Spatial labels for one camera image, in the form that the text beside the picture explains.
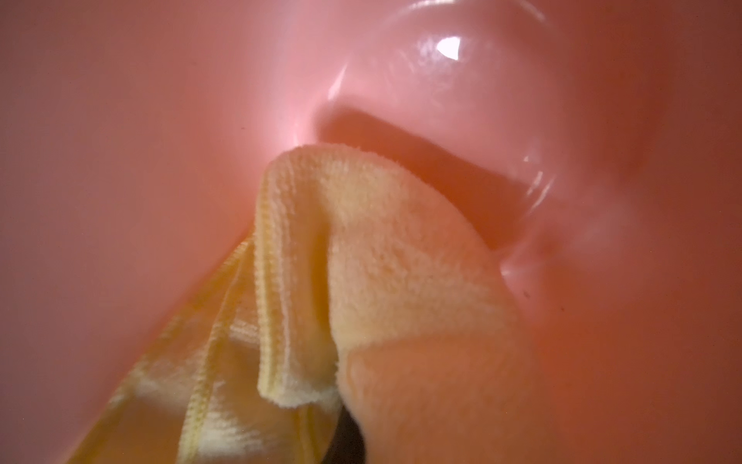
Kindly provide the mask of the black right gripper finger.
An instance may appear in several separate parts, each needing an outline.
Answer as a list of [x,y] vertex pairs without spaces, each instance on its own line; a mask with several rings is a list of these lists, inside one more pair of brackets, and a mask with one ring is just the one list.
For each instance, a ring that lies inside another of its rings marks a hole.
[[324,464],[365,464],[365,458],[361,429],[350,412],[343,408],[325,453]]

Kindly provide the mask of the cream yellow microfibre cloth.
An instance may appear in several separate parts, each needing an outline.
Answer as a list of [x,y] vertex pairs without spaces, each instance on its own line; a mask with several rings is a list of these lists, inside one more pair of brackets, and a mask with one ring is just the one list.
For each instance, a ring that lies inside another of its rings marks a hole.
[[173,316],[73,463],[557,463],[500,268],[438,191],[338,145],[273,160],[253,232]]

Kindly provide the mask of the pink plastic bucket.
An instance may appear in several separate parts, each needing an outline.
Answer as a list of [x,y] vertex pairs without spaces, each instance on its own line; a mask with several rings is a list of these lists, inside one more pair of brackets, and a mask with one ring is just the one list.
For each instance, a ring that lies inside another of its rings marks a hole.
[[740,462],[737,1],[3,2],[3,462],[67,457],[317,140],[470,217],[575,462]]

